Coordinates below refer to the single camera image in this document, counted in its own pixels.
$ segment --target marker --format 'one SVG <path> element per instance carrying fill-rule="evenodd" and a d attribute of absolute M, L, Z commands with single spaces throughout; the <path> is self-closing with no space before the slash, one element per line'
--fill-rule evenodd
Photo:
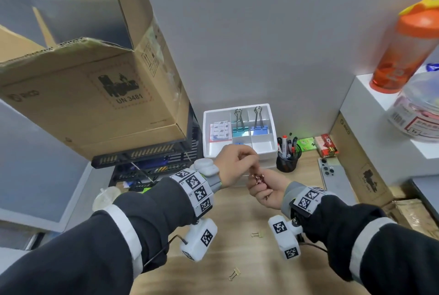
<path fill-rule="evenodd" d="M 287 136 L 282 136 L 282 156 L 284 159 L 287 158 Z"/>

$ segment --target white tracking device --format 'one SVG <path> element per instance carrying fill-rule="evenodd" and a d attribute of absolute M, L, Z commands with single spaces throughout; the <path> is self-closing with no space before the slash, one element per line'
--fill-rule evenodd
<path fill-rule="evenodd" d="M 268 220 L 268 224 L 282 252 L 283 258 L 299 257 L 300 248 L 296 236 L 303 233 L 302 226 L 294 226 L 291 220 L 287 221 L 282 215 L 271 217 Z"/>
<path fill-rule="evenodd" d="M 184 237 L 187 244 L 181 243 L 180 250 L 187 258 L 199 262 L 203 259 L 217 232 L 218 227 L 212 219 L 201 218 L 197 224 L 190 225 Z"/>

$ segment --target cable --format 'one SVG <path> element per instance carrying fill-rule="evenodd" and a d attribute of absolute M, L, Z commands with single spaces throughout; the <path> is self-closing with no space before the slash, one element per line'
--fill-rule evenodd
<path fill-rule="evenodd" d="M 300 242 L 299 245 L 310 245 L 310 246 L 313 246 L 313 247 L 315 247 L 317 249 L 321 249 L 322 251 L 325 251 L 326 253 L 328 253 L 328 251 L 326 249 L 323 249 L 320 246 L 312 244 L 312 243 Z"/>
<path fill-rule="evenodd" d="M 166 244 L 165 247 L 163 247 L 158 253 L 156 253 L 156 255 L 155 255 L 154 257 L 152 257 L 150 260 L 148 260 L 148 261 L 143 265 L 143 268 L 145 268 L 146 265 L 148 265 L 150 262 L 152 262 L 154 259 L 156 259 L 157 256 L 158 256 L 159 254 L 161 254 L 163 251 L 165 251 L 166 248 L 169 247 L 169 244 L 171 244 L 171 242 L 172 242 L 173 240 L 175 240 L 177 237 L 178 237 L 178 238 L 179 238 L 184 244 L 187 244 L 187 241 L 186 241 L 183 237 L 181 237 L 180 235 L 175 235 L 173 238 L 171 238 L 171 239 L 169 240 L 169 242 Z"/>

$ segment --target right hand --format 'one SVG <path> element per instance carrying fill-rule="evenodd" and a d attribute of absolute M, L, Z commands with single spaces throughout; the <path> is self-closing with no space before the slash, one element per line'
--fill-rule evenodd
<path fill-rule="evenodd" d="M 249 176 L 246 185 L 250 195 L 265 207 L 281 209 L 284 192 L 291 181 L 284 175 L 270 169 L 261 169 L 259 174 L 264 175 L 264 183 L 256 184 L 255 178 Z"/>

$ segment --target desk surface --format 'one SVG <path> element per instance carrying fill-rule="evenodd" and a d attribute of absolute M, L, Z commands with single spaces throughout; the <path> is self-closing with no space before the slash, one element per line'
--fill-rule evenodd
<path fill-rule="evenodd" d="M 321 187 L 317 158 L 316 151 L 305 152 L 288 178 Z M 359 284 L 340 279 L 329 267 L 327 255 L 316 248 L 303 246 L 298 259 L 283 260 L 267 223 L 276 214 L 280 211 L 264 208 L 244 187 L 216 193 L 214 208 L 207 217 L 217 224 L 218 234 L 204 259 L 190 261 L 175 241 L 166 265 L 141 274 L 131 295 L 369 294 Z M 251 237 L 258 231 L 265 236 Z M 186 232 L 184 227 L 175 234 Z M 229 281 L 235 267 L 241 275 Z"/>

